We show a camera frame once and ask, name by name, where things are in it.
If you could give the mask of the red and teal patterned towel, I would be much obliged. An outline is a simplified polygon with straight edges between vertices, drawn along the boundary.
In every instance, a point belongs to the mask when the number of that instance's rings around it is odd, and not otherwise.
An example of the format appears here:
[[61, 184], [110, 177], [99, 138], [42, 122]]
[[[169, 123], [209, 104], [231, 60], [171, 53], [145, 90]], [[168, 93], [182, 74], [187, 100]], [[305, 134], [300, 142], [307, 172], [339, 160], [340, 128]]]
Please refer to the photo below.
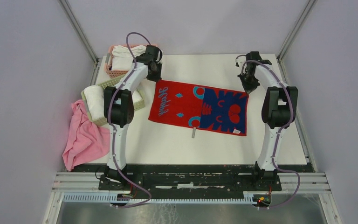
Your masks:
[[161, 80], [155, 85], [149, 120], [235, 136], [247, 135], [248, 94]]

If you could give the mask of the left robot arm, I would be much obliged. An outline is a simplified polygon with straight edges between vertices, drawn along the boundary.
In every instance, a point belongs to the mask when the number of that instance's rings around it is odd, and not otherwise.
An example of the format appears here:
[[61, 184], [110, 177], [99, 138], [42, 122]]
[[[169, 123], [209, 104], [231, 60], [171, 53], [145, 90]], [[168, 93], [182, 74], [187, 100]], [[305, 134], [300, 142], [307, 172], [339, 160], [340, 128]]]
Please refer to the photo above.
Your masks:
[[162, 56], [159, 47], [147, 45], [144, 53], [133, 57], [131, 69], [121, 80], [104, 90], [104, 115], [110, 130], [110, 152], [105, 175], [110, 177], [115, 189], [122, 190], [128, 184], [124, 171], [127, 166], [127, 132], [135, 113], [132, 94], [143, 79], [153, 82], [161, 80]]

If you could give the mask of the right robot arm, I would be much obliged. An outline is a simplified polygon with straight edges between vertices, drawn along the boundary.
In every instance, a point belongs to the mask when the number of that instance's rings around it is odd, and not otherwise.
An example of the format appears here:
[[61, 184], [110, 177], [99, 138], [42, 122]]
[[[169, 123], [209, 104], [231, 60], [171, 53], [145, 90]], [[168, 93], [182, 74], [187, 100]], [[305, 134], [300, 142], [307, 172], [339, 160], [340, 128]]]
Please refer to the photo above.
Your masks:
[[283, 134], [296, 118], [298, 89], [282, 81], [273, 70], [271, 61], [262, 59], [258, 51], [251, 51], [244, 57], [243, 63], [236, 62], [236, 66], [241, 68], [238, 78], [244, 91], [250, 94], [259, 86], [266, 91], [261, 110], [265, 134], [250, 178], [255, 190], [263, 190], [269, 182], [277, 179], [277, 156]]

